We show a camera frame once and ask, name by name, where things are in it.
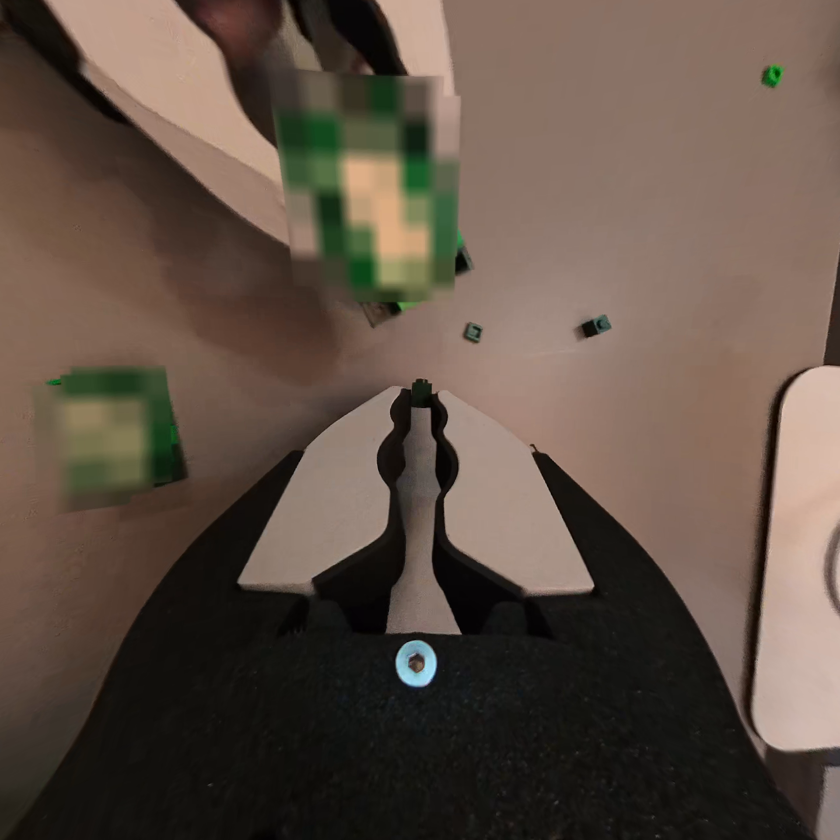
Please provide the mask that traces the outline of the person's left hand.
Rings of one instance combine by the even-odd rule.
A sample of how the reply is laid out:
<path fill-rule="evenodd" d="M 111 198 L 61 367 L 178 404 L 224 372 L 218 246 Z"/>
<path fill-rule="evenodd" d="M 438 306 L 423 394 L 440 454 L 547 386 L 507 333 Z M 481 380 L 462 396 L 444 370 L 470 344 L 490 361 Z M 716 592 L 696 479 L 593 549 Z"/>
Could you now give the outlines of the person's left hand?
<path fill-rule="evenodd" d="M 280 32 L 283 14 L 281 1 L 195 1 L 189 12 L 235 70 L 259 62 Z"/>

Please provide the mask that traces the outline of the white stand with clear arms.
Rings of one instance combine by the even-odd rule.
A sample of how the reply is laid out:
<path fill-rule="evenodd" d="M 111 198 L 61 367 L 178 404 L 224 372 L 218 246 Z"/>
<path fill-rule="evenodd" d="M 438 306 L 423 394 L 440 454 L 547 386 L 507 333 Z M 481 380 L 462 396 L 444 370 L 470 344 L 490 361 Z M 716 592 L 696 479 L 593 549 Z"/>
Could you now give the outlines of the white stand with clear arms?
<path fill-rule="evenodd" d="M 752 678 L 773 749 L 839 746 L 839 368 L 798 375 L 781 403 Z"/>

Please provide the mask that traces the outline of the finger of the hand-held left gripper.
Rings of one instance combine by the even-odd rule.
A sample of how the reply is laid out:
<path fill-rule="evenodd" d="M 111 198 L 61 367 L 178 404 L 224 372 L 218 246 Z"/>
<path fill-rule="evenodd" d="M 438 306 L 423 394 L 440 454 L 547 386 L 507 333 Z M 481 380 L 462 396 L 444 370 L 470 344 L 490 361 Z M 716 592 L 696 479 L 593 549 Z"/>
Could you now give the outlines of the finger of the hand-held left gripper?
<path fill-rule="evenodd" d="M 224 60 L 175 2 L 55 1 L 82 75 L 219 201 L 288 241 L 273 140 L 246 116 Z"/>
<path fill-rule="evenodd" d="M 381 76 L 453 76 L 439 1 L 289 2 L 289 64 Z"/>

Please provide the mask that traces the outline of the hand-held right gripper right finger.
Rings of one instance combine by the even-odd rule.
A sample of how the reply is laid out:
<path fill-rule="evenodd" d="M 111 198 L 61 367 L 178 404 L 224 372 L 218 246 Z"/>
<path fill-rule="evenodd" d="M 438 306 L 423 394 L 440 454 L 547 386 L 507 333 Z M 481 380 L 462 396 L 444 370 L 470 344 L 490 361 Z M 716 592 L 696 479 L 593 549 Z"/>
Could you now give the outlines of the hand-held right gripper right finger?
<path fill-rule="evenodd" d="M 592 595 L 530 447 L 451 392 L 433 394 L 429 410 L 439 485 L 433 571 L 458 631 L 479 634 L 498 604 Z"/>

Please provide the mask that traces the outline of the green lego block tan tile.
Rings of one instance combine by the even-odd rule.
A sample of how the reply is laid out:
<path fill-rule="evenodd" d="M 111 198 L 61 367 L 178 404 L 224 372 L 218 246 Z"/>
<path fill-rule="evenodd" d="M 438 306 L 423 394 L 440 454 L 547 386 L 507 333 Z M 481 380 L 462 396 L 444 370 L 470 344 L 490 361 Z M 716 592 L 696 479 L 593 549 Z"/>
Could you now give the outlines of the green lego block tan tile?
<path fill-rule="evenodd" d="M 459 229 L 457 232 L 457 249 L 455 258 L 455 278 L 458 279 L 474 269 L 474 263 L 466 245 L 465 238 Z M 359 307 L 372 329 L 381 327 L 405 312 L 419 306 L 419 301 L 366 301 L 360 302 Z"/>
<path fill-rule="evenodd" d="M 130 496 L 186 477 L 165 369 L 73 367 L 44 384 L 42 400 L 67 497 Z"/>

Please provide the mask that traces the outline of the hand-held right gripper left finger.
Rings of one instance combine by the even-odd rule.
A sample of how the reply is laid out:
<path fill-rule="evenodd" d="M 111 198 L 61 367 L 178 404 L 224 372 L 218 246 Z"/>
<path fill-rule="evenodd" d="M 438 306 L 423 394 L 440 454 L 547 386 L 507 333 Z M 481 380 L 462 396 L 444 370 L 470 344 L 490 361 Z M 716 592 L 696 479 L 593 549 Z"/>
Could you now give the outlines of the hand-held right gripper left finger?
<path fill-rule="evenodd" d="M 355 632 L 384 634 L 406 562 L 396 485 L 410 426 L 411 393 L 395 385 L 307 446 L 239 587 L 334 602 Z"/>

